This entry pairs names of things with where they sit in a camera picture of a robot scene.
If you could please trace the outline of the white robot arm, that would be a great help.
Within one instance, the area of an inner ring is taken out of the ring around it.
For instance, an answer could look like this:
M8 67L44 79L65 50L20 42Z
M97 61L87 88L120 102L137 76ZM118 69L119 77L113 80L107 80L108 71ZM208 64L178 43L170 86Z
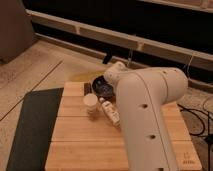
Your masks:
M104 73L113 86L130 171L179 171L162 106L188 88L178 68L128 69L117 62Z

